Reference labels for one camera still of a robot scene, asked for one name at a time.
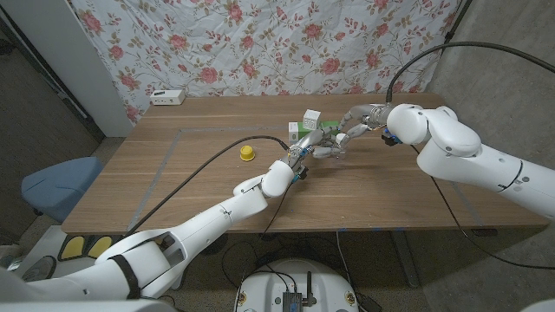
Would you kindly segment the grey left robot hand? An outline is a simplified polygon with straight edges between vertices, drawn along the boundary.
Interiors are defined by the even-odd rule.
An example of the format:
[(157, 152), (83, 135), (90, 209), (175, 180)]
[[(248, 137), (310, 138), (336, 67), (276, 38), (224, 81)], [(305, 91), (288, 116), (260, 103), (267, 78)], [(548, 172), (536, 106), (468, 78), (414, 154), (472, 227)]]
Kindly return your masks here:
[(344, 153), (343, 146), (339, 146), (336, 143), (336, 136), (339, 133), (339, 126), (318, 128), (310, 131), (289, 148), (287, 160), (289, 167), (293, 171), (298, 170), (302, 161), (308, 155), (315, 159), (325, 159)]

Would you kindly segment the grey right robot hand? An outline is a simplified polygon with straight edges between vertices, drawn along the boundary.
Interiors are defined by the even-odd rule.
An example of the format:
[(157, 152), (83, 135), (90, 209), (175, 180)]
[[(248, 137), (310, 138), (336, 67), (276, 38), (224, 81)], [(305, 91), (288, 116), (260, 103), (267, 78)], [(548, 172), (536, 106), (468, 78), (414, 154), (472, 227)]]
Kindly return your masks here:
[[(336, 143), (339, 146), (346, 146), (351, 139), (370, 130), (385, 127), (393, 108), (393, 106), (385, 104), (363, 104), (352, 107), (339, 122), (340, 133), (336, 136)], [(343, 128), (350, 120), (358, 121), (358, 124), (350, 130), (344, 131)]]

